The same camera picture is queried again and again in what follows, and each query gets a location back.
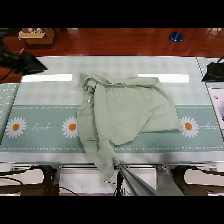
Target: daisy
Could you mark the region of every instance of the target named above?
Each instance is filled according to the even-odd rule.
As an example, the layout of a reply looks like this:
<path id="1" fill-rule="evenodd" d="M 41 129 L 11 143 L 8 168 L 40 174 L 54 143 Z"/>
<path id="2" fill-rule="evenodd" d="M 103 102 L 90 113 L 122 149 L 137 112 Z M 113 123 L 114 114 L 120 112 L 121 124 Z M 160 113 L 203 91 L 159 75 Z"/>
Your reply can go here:
<path id="1" fill-rule="evenodd" d="M 198 132 L 198 124 L 197 122 L 194 120 L 194 118 L 190 118 L 190 117 L 182 117 L 180 120 L 180 123 L 182 124 L 182 135 L 185 135 L 185 137 L 188 138 L 194 138 L 195 136 L 197 136 Z"/>
<path id="2" fill-rule="evenodd" d="M 78 135 L 76 119 L 74 117 L 66 119 L 66 121 L 63 122 L 62 131 L 66 138 L 75 138 Z"/>
<path id="3" fill-rule="evenodd" d="M 26 127 L 27 125 L 25 119 L 22 117 L 14 117 L 14 119 L 11 119 L 6 126 L 6 135 L 8 135 L 9 138 L 17 138 L 23 134 Z"/>

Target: cloth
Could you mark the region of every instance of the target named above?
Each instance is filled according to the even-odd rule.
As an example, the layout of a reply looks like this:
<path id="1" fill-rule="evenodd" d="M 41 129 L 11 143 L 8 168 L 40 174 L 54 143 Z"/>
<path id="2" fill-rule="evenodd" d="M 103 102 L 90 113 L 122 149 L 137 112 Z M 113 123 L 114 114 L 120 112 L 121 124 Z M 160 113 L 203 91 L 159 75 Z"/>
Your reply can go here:
<path id="1" fill-rule="evenodd" d="M 181 128 L 174 103 L 157 78 L 81 76 L 84 94 L 77 111 L 79 138 L 106 180 L 119 165 L 114 145 L 133 141 L 140 132 Z"/>

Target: daisy tablecloth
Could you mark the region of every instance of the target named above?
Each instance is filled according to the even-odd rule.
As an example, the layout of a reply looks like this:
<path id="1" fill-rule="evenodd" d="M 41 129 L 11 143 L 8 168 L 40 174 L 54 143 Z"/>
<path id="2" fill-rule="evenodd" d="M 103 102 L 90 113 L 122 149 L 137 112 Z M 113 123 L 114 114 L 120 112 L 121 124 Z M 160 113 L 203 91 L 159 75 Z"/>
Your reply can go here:
<path id="1" fill-rule="evenodd" d="M 22 82 L 1 144 L 6 162 L 88 163 L 78 138 L 76 111 L 81 104 L 80 73 L 111 77 L 138 74 L 188 75 L 189 81 L 164 83 L 173 96 L 180 132 L 143 133 L 115 147 L 126 163 L 224 161 L 224 144 L 196 58 L 42 57 L 42 74 L 73 74 L 66 82 Z"/>

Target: blue round object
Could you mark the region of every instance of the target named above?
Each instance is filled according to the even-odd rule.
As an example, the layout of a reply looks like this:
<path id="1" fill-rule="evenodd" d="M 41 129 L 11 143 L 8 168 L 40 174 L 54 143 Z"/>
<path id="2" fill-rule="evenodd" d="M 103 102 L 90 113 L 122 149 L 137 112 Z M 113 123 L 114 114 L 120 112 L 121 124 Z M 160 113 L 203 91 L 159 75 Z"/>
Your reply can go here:
<path id="1" fill-rule="evenodd" d="M 174 42 L 182 42 L 183 39 L 184 39 L 184 37 L 181 33 L 173 32 L 170 34 L 170 40 L 172 40 Z"/>

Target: red wooden floor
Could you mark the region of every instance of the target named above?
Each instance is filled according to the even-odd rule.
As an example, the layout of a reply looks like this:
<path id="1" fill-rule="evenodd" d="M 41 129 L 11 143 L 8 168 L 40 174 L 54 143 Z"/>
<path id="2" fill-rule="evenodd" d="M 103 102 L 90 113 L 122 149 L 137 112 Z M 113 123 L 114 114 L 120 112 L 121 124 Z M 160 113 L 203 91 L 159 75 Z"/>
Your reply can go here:
<path id="1" fill-rule="evenodd" d="M 172 42 L 169 34 L 179 31 L 184 40 Z M 30 47 L 16 36 L 4 39 L 13 52 L 22 48 L 35 56 L 65 55 L 148 55 L 148 56 L 202 56 L 224 55 L 224 29 L 222 28 L 78 28 L 62 29 L 50 47 Z M 6 70 L 0 70 L 0 76 Z M 11 74 L 4 82 L 18 82 Z"/>

